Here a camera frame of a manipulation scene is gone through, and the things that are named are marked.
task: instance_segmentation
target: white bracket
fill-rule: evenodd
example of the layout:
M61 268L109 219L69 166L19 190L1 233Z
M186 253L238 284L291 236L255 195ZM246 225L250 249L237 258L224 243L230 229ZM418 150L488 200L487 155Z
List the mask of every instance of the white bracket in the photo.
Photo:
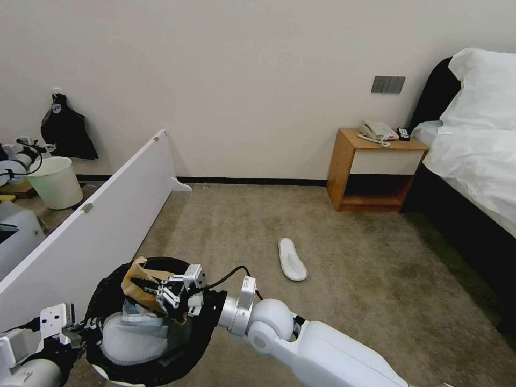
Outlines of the white bracket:
M181 183L177 178L171 177L172 179L172 191L173 192L191 192L192 187Z

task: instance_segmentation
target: white telephone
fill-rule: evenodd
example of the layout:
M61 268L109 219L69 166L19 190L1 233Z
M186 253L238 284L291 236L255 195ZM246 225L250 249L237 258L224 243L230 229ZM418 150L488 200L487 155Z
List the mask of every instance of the white telephone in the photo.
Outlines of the white telephone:
M380 122L373 123L370 121L361 121L360 132L363 133L362 135L358 135L360 138L377 142L379 144L382 144L385 141L394 141L399 139L398 134L396 134L394 130L392 130L387 124Z

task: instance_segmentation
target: carpet floor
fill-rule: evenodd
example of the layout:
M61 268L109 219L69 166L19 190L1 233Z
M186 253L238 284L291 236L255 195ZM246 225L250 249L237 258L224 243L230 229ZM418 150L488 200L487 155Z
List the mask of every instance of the carpet floor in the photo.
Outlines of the carpet floor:
M303 282L281 272L282 237L307 266ZM211 282L245 264L264 297L373 348L415 385L516 385L515 353L443 264L456 252L417 214L337 213L322 187L194 184L170 195L137 255L201 263ZM237 295L242 277L223 288ZM105 385L84 359L67 383ZM173 385L301 386L222 328Z

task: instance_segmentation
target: light switch panel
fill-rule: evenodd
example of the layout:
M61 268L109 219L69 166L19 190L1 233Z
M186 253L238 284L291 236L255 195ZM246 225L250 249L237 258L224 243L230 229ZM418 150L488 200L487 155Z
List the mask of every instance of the light switch panel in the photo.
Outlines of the light switch panel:
M387 85L389 84L388 77L385 76L375 76L375 80L372 83L371 92L385 92L384 89L387 89Z
M405 77L375 76L371 92L398 94L402 91Z
M387 86L388 93L400 93L402 91L405 77L389 77L389 85Z

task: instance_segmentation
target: black cable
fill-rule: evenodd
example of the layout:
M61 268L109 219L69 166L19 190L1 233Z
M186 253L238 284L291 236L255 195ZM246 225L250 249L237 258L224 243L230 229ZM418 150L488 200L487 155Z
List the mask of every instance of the black cable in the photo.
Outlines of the black cable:
M28 172L28 173L12 173L13 175L17 175L17 176L32 175L33 173L37 172L41 168L41 165L43 164L43 154L39 151L39 149L37 149L35 146L29 145L29 144L23 144L23 145L31 147L32 149L34 149L38 153L38 155L39 155L39 165L38 165L38 167L34 171L31 171L31 172ZM6 175L11 176L11 174L9 172L0 174L0 176L6 176Z
M221 279L219 279L217 282L215 283L212 283L211 285L207 285L203 288L200 288L200 289L195 289L195 293L200 293L204 290L209 290L209 289L212 289L214 288L215 286L218 286L220 284L222 284L222 282L226 281L229 277L231 277L233 274L235 274L238 270L240 269L244 269L246 271L246 274L251 277L251 273L249 272L249 270L244 266L244 265L240 265L240 266L237 266L235 267L233 270L231 270L228 274L226 274L224 277L222 277ZM263 300L263 297L262 295L260 294L260 292L258 290L256 290L256 295L258 296L258 298L260 300Z

